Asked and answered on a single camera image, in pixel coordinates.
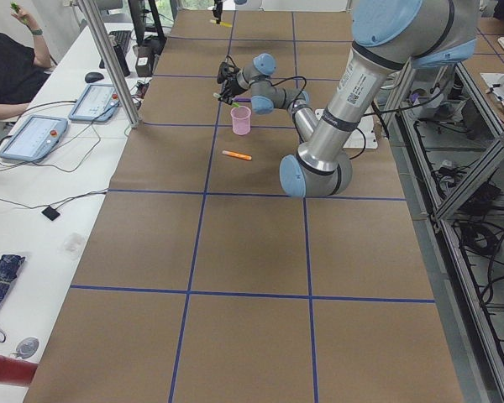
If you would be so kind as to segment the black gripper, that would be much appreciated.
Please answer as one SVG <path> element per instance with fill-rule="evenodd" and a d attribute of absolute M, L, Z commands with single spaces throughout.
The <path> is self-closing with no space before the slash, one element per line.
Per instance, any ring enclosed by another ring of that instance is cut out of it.
<path fill-rule="evenodd" d="M 214 3 L 213 4 L 213 17 L 215 18 L 216 23 L 220 23 L 222 21 L 222 4 Z M 221 92 L 222 95 L 231 96 L 233 98 L 237 97 L 242 93 L 242 87 L 237 82 L 236 77 L 230 81 L 222 84 Z M 218 100 L 222 103 L 226 103 L 228 105 L 235 105 L 235 102 L 231 98 L 226 98 L 223 96 L 218 96 Z"/>

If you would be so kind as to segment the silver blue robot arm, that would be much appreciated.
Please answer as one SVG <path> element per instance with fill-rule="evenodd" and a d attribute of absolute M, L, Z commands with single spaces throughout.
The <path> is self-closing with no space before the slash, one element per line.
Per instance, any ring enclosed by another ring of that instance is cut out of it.
<path fill-rule="evenodd" d="M 321 116 L 315 115 L 304 91 L 271 82 L 276 61 L 266 53 L 244 68 L 226 58 L 218 70 L 218 99 L 232 104 L 249 92 L 254 113 L 287 111 L 301 143 L 281 161 L 282 189 L 293 197 L 338 194 L 352 178 L 344 145 L 387 76 L 406 63 L 429 68 L 469 59 L 479 15 L 477 1 L 360 1 L 352 12 L 348 63 Z"/>
<path fill-rule="evenodd" d="M 213 1 L 213 22 L 220 25 L 222 23 L 223 16 L 223 5 L 225 0 L 214 0 Z M 263 1 L 262 0 L 233 0 L 232 3 L 235 5 L 236 9 L 243 10 L 256 10 L 261 9 Z"/>

